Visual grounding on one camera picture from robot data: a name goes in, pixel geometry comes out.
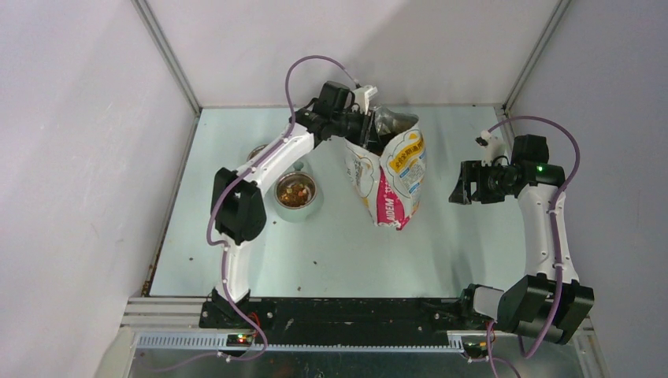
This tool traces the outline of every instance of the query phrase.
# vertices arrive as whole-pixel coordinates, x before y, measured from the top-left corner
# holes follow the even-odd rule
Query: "white bag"
[[[418,116],[384,107],[374,117],[378,135],[395,135],[380,156],[346,141],[346,167],[373,223],[401,230],[418,210],[425,177],[425,141]]]

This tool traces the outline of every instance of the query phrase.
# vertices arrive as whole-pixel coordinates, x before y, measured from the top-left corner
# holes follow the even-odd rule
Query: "metal frame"
[[[121,331],[115,343],[127,352],[124,360],[116,360],[119,366],[129,371],[129,366],[137,349],[170,350],[240,350],[227,347],[227,336],[250,329],[200,329],[198,328],[202,304],[206,298],[131,298],[121,321]],[[132,337],[121,339],[122,333],[131,332]],[[273,351],[307,352],[405,352],[405,353],[458,353],[462,351],[462,339],[466,337],[484,337],[484,331],[448,331],[451,346],[435,347],[345,347],[345,346],[296,346],[270,344]],[[516,337],[504,332],[497,332],[497,337]],[[607,378],[607,370],[592,322],[585,319],[570,343],[577,351],[577,357],[584,378]]]
[[[566,13],[568,10],[571,1],[572,0],[559,0],[555,8],[552,10],[552,14],[547,21],[547,24],[543,28],[543,31],[540,33],[540,37],[538,37],[538,40],[536,41],[536,45],[531,50],[526,63],[524,63],[518,78],[515,80],[515,84],[513,84],[513,87],[510,89],[510,93],[508,94],[506,101],[503,103],[504,110],[512,109],[513,105],[515,105],[515,102],[517,101],[522,88],[531,76],[531,72],[533,72],[533,69],[536,67],[536,63],[540,59],[540,56],[543,55],[545,47],[550,42],[552,35],[554,35],[555,30],[561,23],[564,13]]]
[[[195,138],[195,133],[197,132],[197,125],[199,124],[199,116],[195,116],[192,122],[193,124],[191,126],[190,133],[188,134],[187,137],[186,149],[184,150],[184,154],[181,157],[179,172],[176,174],[177,180],[174,183],[174,186],[172,187],[172,196],[170,197],[169,200],[169,208],[167,209],[165,218],[162,220],[162,235],[160,237],[157,246],[155,247],[155,252],[150,260],[150,264],[148,267],[149,269],[147,272],[147,278],[146,280],[144,280],[144,283],[141,288],[140,294],[142,296],[148,295],[148,293],[150,292],[150,285],[153,283],[155,269],[158,267],[158,259],[160,258],[160,251],[162,250],[162,245],[165,243],[165,237],[167,236],[167,227],[169,226],[169,220],[172,218],[172,211],[174,210],[174,205],[176,204],[176,195],[179,193],[179,187],[181,186],[181,180],[184,177],[186,163],[188,157],[190,156],[190,150],[192,148],[192,140]]]
[[[195,92],[192,90],[190,83],[187,80],[187,77],[179,64],[179,61],[176,59],[176,55],[172,50],[172,47],[169,46],[169,42],[165,37],[165,33],[162,31],[158,19],[155,18],[152,8],[149,6],[147,0],[132,0],[132,4],[135,5],[137,13],[142,18],[144,25],[147,27],[147,30],[150,34],[150,37],[155,42],[155,46],[158,48],[160,55],[165,59],[165,64],[167,68],[172,73],[176,84],[183,92],[188,105],[192,108],[192,111],[195,113],[196,117],[199,117],[199,114],[202,112],[202,106],[197,101]]]

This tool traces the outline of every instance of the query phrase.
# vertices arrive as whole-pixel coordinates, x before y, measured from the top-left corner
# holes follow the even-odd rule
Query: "red wire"
[[[260,317],[258,317],[258,315],[256,313],[250,313],[249,315],[255,319],[255,324],[257,324],[258,327],[261,328],[262,326],[260,325]],[[255,337],[257,335],[258,335],[258,331],[255,331],[255,333],[253,334],[253,337]]]

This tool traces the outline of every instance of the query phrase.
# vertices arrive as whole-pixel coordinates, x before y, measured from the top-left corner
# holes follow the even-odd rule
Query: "pink label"
[[[376,198],[376,210],[378,223],[398,224],[397,229],[402,229],[409,218],[404,219],[403,204],[392,190],[385,179],[385,172],[380,170],[380,184],[378,185],[378,196]]]

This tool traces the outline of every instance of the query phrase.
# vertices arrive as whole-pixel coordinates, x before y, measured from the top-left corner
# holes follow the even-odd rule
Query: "metal edge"
[[[494,112],[496,113],[496,120],[498,122],[508,118],[508,113],[502,105],[495,105]],[[501,126],[501,136],[503,137],[503,141],[509,146],[507,153],[510,154],[513,150],[513,143],[515,141],[515,130],[513,129],[511,122]]]
[[[192,111],[198,117],[202,113],[202,106],[200,105],[195,92],[192,90],[192,86],[188,81],[179,61],[176,59],[176,55],[172,50],[172,47],[169,46],[167,37],[162,31],[158,19],[155,17],[153,10],[148,4],[147,0],[132,0],[139,17],[141,17],[144,26],[146,26],[150,37],[153,39],[155,46],[158,48],[160,55],[165,60],[167,68],[172,73],[176,84],[181,89],[181,92],[184,94],[188,104],[192,108]]]
[[[169,208],[165,214],[165,217],[162,220],[162,235],[158,241],[158,244],[155,248],[153,258],[151,258],[147,277],[144,280],[144,283],[140,289],[142,296],[148,296],[150,293],[151,285],[153,285],[153,278],[155,277],[155,272],[158,268],[158,259],[160,258],[160,251],[162,250],[162,245],[165,243],[165,237],[167,236],[167,227],[169,226],[169,221],[172,219],[172,212],[174,211],[174,205],[176,204],[176,196],[179,194],[179,188],[181,186],[181,180],[184,178],[184,172],[186,170],[186,163],[188,157],[190,156],[190,151],[192,148],[193,139],[195,139],[195,133],[197,132],[197,125],[199,124],[199,116],[195,116],[192,121],[191,131],[188,135],[186,142],[186,149],[181,157],[181,163],[179,171],[176,174],[177,180],[172,187],[172,196],[169,200]]]
[[[540,33],[540,37],[538,37],[536,44],[531,50],[526,63],[524,63],[518,78],[515,80],[513,87],[510,89],[510,93],[506,97],[506,101],[503,103],[504,109],[512,109],[515,105],[515,102],[517,101],[522,88],[531,76],[531,72],[536,67],[536,63],[545,51],[545,46],[547,46],[547,43],[550,42],[550,39],[554,35],[555,30],[559,26],[564,13],[566,13],[568,10],[571,2],[572,0],[559,0],[559,2],[557,2],[557,5],[552,10],[552,14],[543,28],[543,31]]]

